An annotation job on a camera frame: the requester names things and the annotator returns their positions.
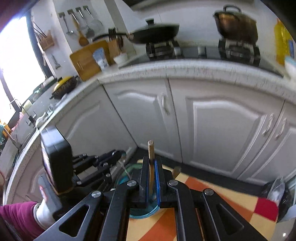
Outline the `white gloved left hand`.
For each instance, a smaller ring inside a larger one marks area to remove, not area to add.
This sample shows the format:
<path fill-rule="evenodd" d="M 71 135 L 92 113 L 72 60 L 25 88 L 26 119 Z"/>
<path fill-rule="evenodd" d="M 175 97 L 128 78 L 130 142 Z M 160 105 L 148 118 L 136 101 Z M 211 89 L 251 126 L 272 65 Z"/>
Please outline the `white gloved left hand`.
<path fill-rule="evenodd" d="M 47 230 L 56 222 L 44 199 L 34 206 L 33 214 L 35 221 L 43 230 Z"/>

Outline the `magenta sleeved forearm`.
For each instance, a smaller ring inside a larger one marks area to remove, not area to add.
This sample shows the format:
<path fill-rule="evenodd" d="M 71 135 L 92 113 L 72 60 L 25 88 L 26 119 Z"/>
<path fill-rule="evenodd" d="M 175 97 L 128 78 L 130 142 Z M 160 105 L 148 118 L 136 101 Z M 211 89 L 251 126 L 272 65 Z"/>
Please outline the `magenta sleeved forearm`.
<path fill-rule="evenodd" d="M 34 211 L 36 202 L 1 206 L 1 240 L 34 240 L 45 230 L 38 224 Z"/>

